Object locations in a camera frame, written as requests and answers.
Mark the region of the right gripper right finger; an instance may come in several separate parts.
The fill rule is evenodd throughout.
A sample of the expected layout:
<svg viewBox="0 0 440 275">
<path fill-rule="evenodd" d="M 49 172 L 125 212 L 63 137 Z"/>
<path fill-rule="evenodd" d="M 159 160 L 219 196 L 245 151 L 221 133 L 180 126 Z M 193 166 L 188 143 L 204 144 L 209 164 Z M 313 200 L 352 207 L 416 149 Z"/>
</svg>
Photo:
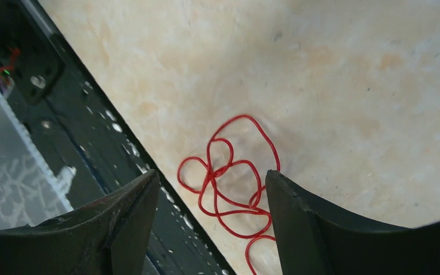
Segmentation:
<svg viewBox="0 0 440 275">
<path fill-rule="evenodd" d="M 278 171 L 266 190 L 283 274 L 440 274 L 440 221 L 414 229 L 319 197 Z"/>
</svg>

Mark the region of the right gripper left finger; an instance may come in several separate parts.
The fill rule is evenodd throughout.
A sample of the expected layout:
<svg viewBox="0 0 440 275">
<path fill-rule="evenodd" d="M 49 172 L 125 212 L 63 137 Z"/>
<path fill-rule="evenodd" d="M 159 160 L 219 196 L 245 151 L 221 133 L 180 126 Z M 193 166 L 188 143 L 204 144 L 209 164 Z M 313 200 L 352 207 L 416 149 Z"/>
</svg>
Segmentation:
<svg viewBox="0 0 440 275">
<path fill-rule="evenodd" d="M 37 226 L 0 230 L 0 274 L 141 274 L 159 189 L 150 170 Z"/>
</svg>

